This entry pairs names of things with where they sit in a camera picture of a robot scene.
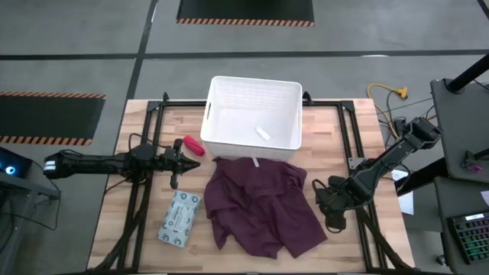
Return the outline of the black device with blue light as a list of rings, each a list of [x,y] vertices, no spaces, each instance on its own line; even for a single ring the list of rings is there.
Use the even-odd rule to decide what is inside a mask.
[[[0,172],[25,179],[32,160],[0,147]]]

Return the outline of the black pole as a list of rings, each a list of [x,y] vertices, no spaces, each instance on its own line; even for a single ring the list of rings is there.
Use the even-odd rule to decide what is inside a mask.
[[[470,82],[474,81],[477,77],[489,70],[489,53],[482,57],[475,64],[470,66],[466,71],[462,72],[459,76],[454,79],[449,79],[445,81],[445,87],[448,91],[460,94],[463,88],[467,86]]]

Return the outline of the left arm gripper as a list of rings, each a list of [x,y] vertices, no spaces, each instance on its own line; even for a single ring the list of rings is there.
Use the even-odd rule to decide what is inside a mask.
[[[170,187],[172,189],[177,189],[177,175],[184,174],[193,169],[200,167],[200,162],[192,160],[181,154],[181,147],[183,145],[182,139],[176,139],[173,142],[173,146],[166,146],[165,151],[162,154],[164,159],[163,171],[171,172],[170,176]]]

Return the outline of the maroon cloth garment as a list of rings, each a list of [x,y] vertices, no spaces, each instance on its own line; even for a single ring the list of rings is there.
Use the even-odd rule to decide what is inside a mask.
[[[218,249],[233,236],[251,256],[275,259],[286,248],[297,258],[326,241],[303,194],[304,169],[263,158],[214,161],[204,203]]]

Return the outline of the white plastic basket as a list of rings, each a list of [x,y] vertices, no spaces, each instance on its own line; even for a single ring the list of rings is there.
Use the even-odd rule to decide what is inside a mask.
[[[302,145],[302,117],[303,87],[297,82],[215,76],[200,139],[215,157],[288,161]]]

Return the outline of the grey side table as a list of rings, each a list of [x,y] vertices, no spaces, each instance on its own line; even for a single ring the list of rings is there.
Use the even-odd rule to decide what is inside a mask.
[[[479,172],[464,166],[468,151],[477,154],[489,149],[489,90],[472,83],[455,94],[442,80],[433,80],[430,88],[449,176],[489,183],[489,156],[479,162]]]

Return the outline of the backlit computer keyboard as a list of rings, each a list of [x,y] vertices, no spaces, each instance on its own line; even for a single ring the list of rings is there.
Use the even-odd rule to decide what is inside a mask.
[[[449,217],[447,223],[466,264],[489,262],[489,212]]]

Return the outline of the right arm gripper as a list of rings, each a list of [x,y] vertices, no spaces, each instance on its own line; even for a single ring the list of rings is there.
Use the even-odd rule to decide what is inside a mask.
[[[325,216],[325,227],[328,231],[335,231],[336,228],[345,230],[344,211],[358,207],[358,198],[355,194],[356,180],[353,176],[348,178],[330,176],[327,185],[319,179],[313,180],[316,204],[322,211],[328,213]],[[336,217],[336,227],[334,212],[339,212]]]

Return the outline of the red pink tube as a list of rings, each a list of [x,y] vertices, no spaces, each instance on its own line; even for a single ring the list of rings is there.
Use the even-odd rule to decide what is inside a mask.
[[[202,157],[206,153],[204,147],[199,142],[197,142],[193,137],[191,137],[189,135],[187,135],[183,138],[183,143],[196,156]]]

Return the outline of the grey desk with keyboard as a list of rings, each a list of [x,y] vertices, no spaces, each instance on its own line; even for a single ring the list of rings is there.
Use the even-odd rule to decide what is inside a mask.
[[[449,217],[489,212],[489,204],[485,200],[489,195],[489,185],[444,177],[436,177],[434,185],[442,224],[443,253],[450,270],[458,275],[489,275],[489,262],[465,263],[447,223]]]

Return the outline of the black hazard-striped floor mat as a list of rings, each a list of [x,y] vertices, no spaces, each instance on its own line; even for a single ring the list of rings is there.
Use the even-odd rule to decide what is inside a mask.
[[[88,146],[105,98],[94,93],[0,92],[0,143]]]
[[[310,28],[312,0],[180,0],[178,24]]]

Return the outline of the black aluminium table frame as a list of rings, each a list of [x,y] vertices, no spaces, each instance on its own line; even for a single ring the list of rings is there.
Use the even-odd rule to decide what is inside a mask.
[[[116,152],[128,149],[131,133],[141,133],[147,110],[156,100],[130,100],[125,108]],[[331,175],[347,176],[349,157],[377,157],[384,151],[380,125],[377,122],[371,99],[313,99],[314,105],[303,108],[302,147],[290,163],[307,171],[303,192],[307,202],[320,220],[323,229],[325,217],[315,204],[311,181],[319,179],[327,184]],[[199,141],[205,102],[189,106],[191,101],[170,101],[163,108],[160,143],[173,145],[176,138],[191,135]],[[203,196],[205,186],[215,170],[209,149],[204,157],[196,157],[183,146],[182,152],[201,163],[200,167],[178,176],[178,190]],[[393,267],[381,256],[378,245],[363,224],[357,222],[354,211],[345,213],[347,228],[339,234],[325,230],[328,240],[298,258],[293,258],[286,248],[278,252],[276,260],[248,255],[230,236],[219,250],[214,241],[210,220],[206,218],[202,202],[196,214],[189,240],[185,247],[175,247],[157,238],[157,233],[169,209],[175,190],[170,188],[171,173],[157,173],[149,193],[145,225],[129,239],[123,264],[114,263],[113,274],[162,273],[362,273],[366,267]],[[95,240],[89,256],[87,270],[95,268],[121,237],[131,196],[131,185],[121,184],[105,195],[96,229]],[[375,194],[374,204],[367,206],[372,221],[404,262],[414,267],[411,247],[404,227],[397,194],[392,182],[382,179]]]

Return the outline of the blue white patterned packet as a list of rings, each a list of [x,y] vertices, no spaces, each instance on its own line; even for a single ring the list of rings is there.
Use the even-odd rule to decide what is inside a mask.
[[[202,198],[176,191],[157,233],[159,240],[179,248],[186,246]]]

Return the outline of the grey metal stand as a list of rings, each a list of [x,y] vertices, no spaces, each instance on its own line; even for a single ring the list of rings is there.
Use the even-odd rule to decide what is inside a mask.
[[[58,200],[60,192],[29,180],[0,173],[0,275],[10,275],[39,196]]]

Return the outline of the white paper sheet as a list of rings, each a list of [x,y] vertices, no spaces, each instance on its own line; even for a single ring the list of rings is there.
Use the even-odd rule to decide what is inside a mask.
[[[413,192],[409,192],[398,197],[400,210],[403,214],[414,215],[414,199]]]

